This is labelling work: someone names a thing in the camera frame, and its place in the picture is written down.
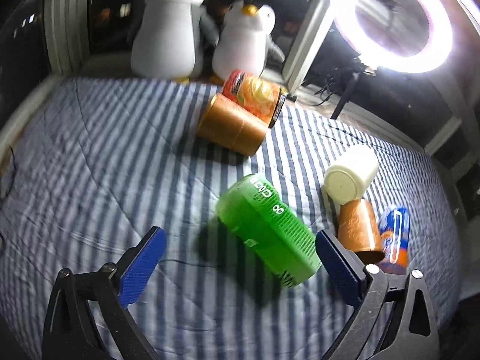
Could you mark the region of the white window frame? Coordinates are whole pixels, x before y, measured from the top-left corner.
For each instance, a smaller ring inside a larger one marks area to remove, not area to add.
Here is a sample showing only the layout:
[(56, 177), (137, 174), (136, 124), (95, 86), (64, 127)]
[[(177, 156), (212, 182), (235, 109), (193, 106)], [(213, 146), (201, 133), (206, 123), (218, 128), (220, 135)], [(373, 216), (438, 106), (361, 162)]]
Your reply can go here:
[[(219, 34), (236, 0), (204, 0)], [(273, 8), (272, 40), (286, 58), (269, 58), (262, 76), (308, 94), (315, 106), (318, 87), (302, 85), (312, 65), (329, 72), (360, 56), (335, 24), (331, 0), (242, 0)], [(366, 76), (343, 108), (391, 125), (430, 155), (479, 152), (479, 0), (440, 0), (450, 19), (453, 45), (431, 72), (409, 74), (378, 67)], [(130, 60), (144, 0), (1, 0), (1, 119), (49, 75), (139, 77)], [(390, 51), (412, 56), (429, 38), (426, 14), (416, 0), (360, 0), (355, 9), (367, 35)], [(206, 44), (203, 68), (193, 81), (221, 84), (212, 71), (216, 47)]]

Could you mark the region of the small white penguin plush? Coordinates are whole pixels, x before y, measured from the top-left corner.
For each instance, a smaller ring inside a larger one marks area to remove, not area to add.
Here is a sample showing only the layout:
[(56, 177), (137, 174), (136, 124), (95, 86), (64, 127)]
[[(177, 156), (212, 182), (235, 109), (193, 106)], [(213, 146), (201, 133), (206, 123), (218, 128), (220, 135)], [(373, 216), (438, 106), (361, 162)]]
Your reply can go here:
[(223, 28), (212, 57), (213, 74), (222, 81), (235, 70), (259, 76), (269, 58), (283, 63), (285, 54), (272, 40), (276, 14), (267, 4), (257, 7), (234, 1), (224, 15)]

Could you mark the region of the brown paper cup far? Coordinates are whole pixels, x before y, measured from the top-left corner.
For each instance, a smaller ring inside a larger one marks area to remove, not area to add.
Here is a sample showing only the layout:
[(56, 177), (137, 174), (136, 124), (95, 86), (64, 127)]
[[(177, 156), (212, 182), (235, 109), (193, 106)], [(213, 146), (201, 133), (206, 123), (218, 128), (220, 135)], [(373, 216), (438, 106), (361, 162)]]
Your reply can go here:
[(268, 125), (222, 94), (215, 94), (197, 127), (197, 136), (244, 156), (252, 156), (269, 132)]

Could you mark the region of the large white penguin plush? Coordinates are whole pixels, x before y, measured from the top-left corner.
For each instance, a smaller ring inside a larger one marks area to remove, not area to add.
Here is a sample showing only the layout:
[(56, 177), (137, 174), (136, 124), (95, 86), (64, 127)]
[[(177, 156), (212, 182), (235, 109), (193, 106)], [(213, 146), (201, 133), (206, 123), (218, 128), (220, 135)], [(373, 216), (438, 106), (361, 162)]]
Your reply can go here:
[(204, 0), (144, 0), (130, 66), (140, 77), (179, 82), (199, 77), (203, 51), (220, 38)]

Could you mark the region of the brown paper cup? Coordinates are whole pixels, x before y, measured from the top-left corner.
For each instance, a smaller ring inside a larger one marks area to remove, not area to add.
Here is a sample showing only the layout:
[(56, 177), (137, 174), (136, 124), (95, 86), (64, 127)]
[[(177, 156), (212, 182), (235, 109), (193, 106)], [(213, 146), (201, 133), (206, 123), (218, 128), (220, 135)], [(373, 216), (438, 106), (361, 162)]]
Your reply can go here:
[(215, 94), (197, 127), (197, 136), (244, 156), (252, 156), (269, 132), (268, 125), (222, 94)]
[(379, 263), (385, 257), (373, 207), (365, 199), (354, 200), (340, 207), (337, 238), (365, 265)]

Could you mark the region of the brown paper cup near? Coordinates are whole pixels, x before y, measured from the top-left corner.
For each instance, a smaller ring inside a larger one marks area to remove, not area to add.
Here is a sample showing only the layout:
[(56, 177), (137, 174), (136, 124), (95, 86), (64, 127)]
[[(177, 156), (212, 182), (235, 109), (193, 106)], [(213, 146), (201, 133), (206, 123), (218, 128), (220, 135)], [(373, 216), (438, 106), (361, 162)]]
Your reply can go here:
[(365, 265), (379, 263), (385, 257), (373, 207), (365, 199), (354, 200), (340, 207), (337, 238)]

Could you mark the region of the striped blue white bedsheet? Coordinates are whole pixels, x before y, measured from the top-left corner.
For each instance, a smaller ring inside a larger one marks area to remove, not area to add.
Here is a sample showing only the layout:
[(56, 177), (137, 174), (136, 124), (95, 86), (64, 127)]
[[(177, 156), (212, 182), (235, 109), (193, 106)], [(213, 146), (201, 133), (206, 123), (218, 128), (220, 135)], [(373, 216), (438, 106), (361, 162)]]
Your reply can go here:
[(374, 212), (406, 206), (409, 266), (425, 275), (439, 326), (461, 291), (461, 248), (431, 159), (295, 106), (252, 157), (199, 140), (211, 85), (75, 77), (14, 145), (1, 178), (1, 317), (32, 359), (58, 271), (116, 261), (153, 226), (168, 247), (130, 313), (162, 359), (318, 359), (351, 314), (326, 271), (291, 289), (217, 220), (230, 185), (259, 173), (312, 230), (334, 229), (323, 174), (350, 146), (379, 169)]

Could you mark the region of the white plastic cup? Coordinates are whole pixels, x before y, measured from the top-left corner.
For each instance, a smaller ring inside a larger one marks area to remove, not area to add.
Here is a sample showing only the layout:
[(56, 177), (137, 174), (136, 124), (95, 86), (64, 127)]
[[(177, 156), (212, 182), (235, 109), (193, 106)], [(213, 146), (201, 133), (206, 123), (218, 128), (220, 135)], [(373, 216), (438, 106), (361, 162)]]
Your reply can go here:
[(339, 205), (361, 199), (378, 168), (379, 162), (373, 149), (366, 145), (354, 145), (326, 169), (324, 189)]

